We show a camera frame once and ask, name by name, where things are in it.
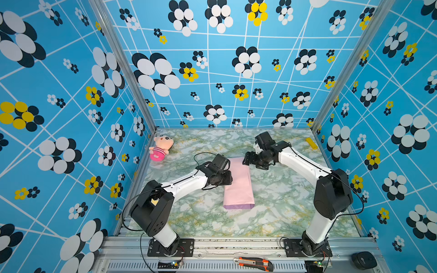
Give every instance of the blue wall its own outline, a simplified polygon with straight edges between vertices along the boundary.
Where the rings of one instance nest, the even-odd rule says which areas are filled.
[[[379,3],[249,2],[104,2],[156,125],[308,128]]]
[[[88,2],[48,2],[0,8],[2,273],[87,271],[149,135]]]
[[[365,202],[359,221],[392,272],[437,271],[434,4],[395,2],[317,130],[330,163],[347,170]]]

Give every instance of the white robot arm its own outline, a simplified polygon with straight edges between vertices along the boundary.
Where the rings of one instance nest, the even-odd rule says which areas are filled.
[[[270,165],[279,162],[301,174],[316,188],[316,212],[302,234],[301,244],[304,254],[317,254],[326,243],[327,234],[336,218],[353,202],[346,173],[341,169],[334,171],[315,163],[287,142],[276,143],[268,132],[259,134],[253,147],[255,152],[247,152],[243,164],[251,163],[259,169],[267,170]]]
[[[212,162],[205,162],[175,180],[162,184],[151,180],[133,204],[130,214],[148,236],[161,244],[160,252],[171,256],[176,252],[180,240],[167,223],[173,202],[209,185],[230,185],[232,177],[229,167],[229,160],[217,154]]]

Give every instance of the pink cloth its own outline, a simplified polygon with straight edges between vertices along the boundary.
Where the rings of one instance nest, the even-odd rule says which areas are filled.
[[[249,166],[243,165],[243,159],[244,157],[229,159],[232,185],[225,186],[223,198],[223,207],[227,210],[251,209],[255,206]]]

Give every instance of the aluminum frame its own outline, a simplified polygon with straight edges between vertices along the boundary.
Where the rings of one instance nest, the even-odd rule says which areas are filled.
[[[150,237],[144,237],[143,253],[147,253],[148,240]],[[314,258],[287,258],[285,250],[280,247],[280,239],[272,237],[194,237],[194,255],[193,257],[186,257],[184,261],[188,263],[202,263],[208,266],[209,263],[217,263],[218,261],[231,261],[235,257],[263,257],[270,260],[273,264],[289,263],[293,261],[305,261],[314,260]],[[141,257],[139,249],[140,237],[109,237],[105,240],[100,254],[95,263],[94,272],[144,272],[144,261]],[[378,266],[369,270],[374,273],[390,273],[388,266],[382,256],[381,250],[378,248],[376,241],[372,237],[361,238],[329,238],[329,245],[331,247],[333,257],[330,259],[335,268],[335,272],[339,272],[341,267],[344,272],[360,272],[351,264],[351,256],[354,253],[369,251],[372,253]],[[172,260],[171,257],[156,258],[145,257],[147,263],[154,271],[157,270],[157,262]],[[123,268],[119,266],[112,266],[114,269],[109,268],[111,263],[125,263]],[[132,264],[140,264],[142,267],[135,267]],[[235,268],[211,268],[205,271],[216,272],[236,272],[240,271]],[[199,272],[199,270],[190,270],[187,268],[180,268],[181,272]],[[276,268],[278,272],[292,272],[286,268]]]
[[[371,22],[358,40],[357,45],[355,46],[354,50],[349,56],[349,59],[346,61],[345,66],[338,75],[338,80],[335,82],[335,86],[329,92],[328,97],[322,105],[322,108],[314,119],[314,123],[311,127],[313,132],[316,131],[317,128],[319,128],[319,126],[325,120],[331,109],[332,103],[340,94],[340,91],[343,89],[343,87],[346,85],[347,80],[349,80],[352,72],[355,70],[355,67],[357,66],[357,63],[363,55],[363,52],[369,46],[370,42],[380,28],[385,17],[387,17],[387,14],[389,13],[394,3],[395,0],[381,0],[379,2],[375,14],[372,16]]]

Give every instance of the green marble surface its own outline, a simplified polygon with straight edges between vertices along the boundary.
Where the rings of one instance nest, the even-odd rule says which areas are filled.
[[[174,139],[164,161],[150,163],[144,181],[166,182],[189,173],[197,165],[193,155],[200,152],[221,153],[227,158],[243,157],[253,151],[260,129],[163,130],[158,134]],[[275,141],[285,140],[303,155],[326,166],[319,149],[305,141],[314,137],[310,130],[267,130]],[[196,156],[202,164],[214,158]],[[250,166],[255,207],[251,210],[223,208],[224,187],[196,190],[173,204],[168,223],[180,236],[291,236],[300,237],[308,227],[315,208],[314,187],[291,168],[277,164],[268,171]],[[140,229],[132,220],[132,229]],[[331,230],[332,237],[358,237],[350,216],[340,217]],[[127,236],[141,232],[129,231]]]

